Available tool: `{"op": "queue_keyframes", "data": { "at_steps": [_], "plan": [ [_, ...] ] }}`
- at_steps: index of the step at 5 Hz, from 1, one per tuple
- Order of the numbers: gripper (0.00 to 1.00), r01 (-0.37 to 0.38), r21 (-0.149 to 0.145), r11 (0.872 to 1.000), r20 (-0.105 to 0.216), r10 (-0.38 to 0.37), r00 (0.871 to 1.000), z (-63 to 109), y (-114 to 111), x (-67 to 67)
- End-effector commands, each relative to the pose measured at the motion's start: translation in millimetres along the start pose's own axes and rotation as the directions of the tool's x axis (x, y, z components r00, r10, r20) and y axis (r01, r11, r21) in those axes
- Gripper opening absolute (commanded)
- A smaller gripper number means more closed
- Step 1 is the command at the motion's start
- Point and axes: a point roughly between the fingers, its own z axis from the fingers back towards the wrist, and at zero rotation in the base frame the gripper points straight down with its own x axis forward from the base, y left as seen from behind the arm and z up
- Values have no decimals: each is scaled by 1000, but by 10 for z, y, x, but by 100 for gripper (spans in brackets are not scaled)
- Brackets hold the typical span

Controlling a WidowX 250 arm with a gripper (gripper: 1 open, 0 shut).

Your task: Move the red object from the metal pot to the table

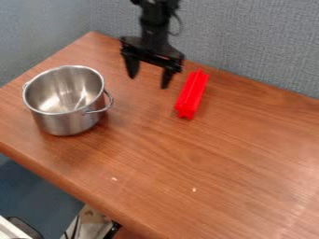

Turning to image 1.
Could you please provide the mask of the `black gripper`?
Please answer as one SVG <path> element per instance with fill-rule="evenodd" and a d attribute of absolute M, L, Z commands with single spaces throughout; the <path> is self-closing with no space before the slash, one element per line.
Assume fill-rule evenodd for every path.
<path fill-rule="evenodd" d="M 140 19 L 140 36 L 121 36 L 121 56 L 126 74 L 134 78 L 140 71 L 140 62 L 161 67 L 160 88 L 164 90 L 174 73 L 181 72 L 184 54 L 169 44 L 169 21 L 158 24 Z"/>

